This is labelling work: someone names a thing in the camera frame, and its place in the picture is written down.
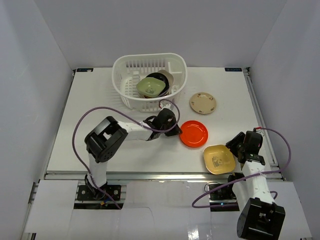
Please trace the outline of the yellow square panda plate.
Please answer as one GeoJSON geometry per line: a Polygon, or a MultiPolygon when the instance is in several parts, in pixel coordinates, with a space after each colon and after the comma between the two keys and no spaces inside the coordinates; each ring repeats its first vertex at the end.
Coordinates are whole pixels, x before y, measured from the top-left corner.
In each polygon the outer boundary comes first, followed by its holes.
{"type": "Polygon", "coordinates": [[[222,144],[207,146],[203,159],[206,169],[213,175],[231,173],[236,168],[233,154],[222,144]]]}

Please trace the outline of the orange round plate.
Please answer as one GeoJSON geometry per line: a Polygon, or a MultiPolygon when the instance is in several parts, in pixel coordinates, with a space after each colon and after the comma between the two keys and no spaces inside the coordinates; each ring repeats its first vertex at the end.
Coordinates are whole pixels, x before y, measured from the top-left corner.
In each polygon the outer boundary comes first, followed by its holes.
{"type": "Polygon", "coordinates": [[[181,125],[182,133],[179,135],[181,142],[187,147],[199,148],[203,146],[208,138],[207,128],[199,121],[188,120],[181,125]]]}

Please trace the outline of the black round plate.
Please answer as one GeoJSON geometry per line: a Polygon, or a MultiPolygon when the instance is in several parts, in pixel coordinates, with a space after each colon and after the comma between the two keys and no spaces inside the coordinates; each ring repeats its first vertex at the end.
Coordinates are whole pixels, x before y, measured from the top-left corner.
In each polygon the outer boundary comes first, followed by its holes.
{"type": "Polygon", "coordinates": [[[169,83],[168,78],[163,73],[153,72],[153,73],[150,73],[149,75],[147,75],[147,77],[155,78],[155,79],[161,80],[162,82],[165,83],[165,87],[161,91],[161,93],[158,95],[158,97],[162,97],[164,94],[166,94],[168,92],[168,90],[170,88],[170,83],[169,83]]]}

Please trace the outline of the green square panda plate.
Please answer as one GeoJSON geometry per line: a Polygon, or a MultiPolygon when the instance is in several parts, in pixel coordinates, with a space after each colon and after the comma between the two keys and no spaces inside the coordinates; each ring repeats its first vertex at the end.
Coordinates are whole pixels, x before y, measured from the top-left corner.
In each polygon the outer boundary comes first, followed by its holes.
{"type": "Polygon", "coordinates": [[[156,98],[166,87],[166,83],[154,77],[145,77],[136,85],[140,95],[156,98]]]}

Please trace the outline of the cream square panda plate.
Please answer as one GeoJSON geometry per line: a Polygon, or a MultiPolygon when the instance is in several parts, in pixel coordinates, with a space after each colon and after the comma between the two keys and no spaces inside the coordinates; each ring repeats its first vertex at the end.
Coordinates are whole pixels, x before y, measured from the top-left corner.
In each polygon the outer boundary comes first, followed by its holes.
{"type": "Polygon", "coordinates": [[[166,70],[164,70],[164,69],[159,70],[158,72],[161,73],[161,74],[163,74],[163,75],[165,75],[165,76],[167,77],[168,83],[169,83],[169,88],[168,88],[168,90],[166,91],[166,93],[160,94],[159,96],[162,97],[162,96],[169,95],[170,92],[171,92],[171,89],[172,89],[172,87],[173,87],[173,85],[174,85],[174,82],[175,82],[174,77],[173,77],[173,75],[172,75],[171,73],[169,73],[168,71],[166,71],[166,70]]]}

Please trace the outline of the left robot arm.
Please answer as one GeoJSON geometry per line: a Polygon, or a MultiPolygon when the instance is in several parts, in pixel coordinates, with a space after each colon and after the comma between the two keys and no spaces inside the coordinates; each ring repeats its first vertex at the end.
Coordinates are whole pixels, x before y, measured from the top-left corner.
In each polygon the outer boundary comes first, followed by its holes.
{"type": "Polygon", "coordinates": [[[96,200],[105,196],[108,161],[123,142],[152,141],[161,134],[173,137],[182,133],[175,114],[169,108],[164,108],[158,115],[138,123],[121,122],[112,116],[106,117],[84,139],[89,156],[88,193],[96,200]]]}

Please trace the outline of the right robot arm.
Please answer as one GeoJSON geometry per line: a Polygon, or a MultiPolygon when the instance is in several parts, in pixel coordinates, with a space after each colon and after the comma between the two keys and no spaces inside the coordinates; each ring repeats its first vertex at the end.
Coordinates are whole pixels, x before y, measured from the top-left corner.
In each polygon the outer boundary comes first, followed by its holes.
{"type": "Polygon", "coordinates": [[[245,240],[277,240],[286,216],[285,209],[276,204],[269,189],[264,173],[266,162],[259,155],[262,144],[263,136],[256,129],[240,132],[226,144],[242,170],[241,174],[228,178],[234,182],[225,187],[225,192],[237,201],[240,215],[236,233],[245,240]]]}

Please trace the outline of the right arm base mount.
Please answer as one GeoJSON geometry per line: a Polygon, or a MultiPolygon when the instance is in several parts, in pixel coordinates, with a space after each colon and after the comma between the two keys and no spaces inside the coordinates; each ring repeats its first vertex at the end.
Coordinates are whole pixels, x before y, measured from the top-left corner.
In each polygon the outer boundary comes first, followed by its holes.
{"type": "Polygon", "coordinates": [[[209,195],[211,212],[239,212],[239,206],[235,194],[230,186],[221,188],[209,195]]]}

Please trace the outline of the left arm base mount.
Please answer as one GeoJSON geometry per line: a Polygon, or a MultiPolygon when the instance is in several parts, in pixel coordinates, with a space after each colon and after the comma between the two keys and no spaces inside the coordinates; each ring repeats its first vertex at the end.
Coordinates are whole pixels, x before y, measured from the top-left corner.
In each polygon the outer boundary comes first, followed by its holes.
{"type": "MultiPolygon", "coordinates": [[[[121,185],[106,185],[103,186],[102,189],[109,194],[115,201],[119,201],[121,199],[121,185]]],[[[82,184],[78,186],[77,201],[110,201],[111,199],[99,190],[91,190],[87,185],[82,184]]]]}

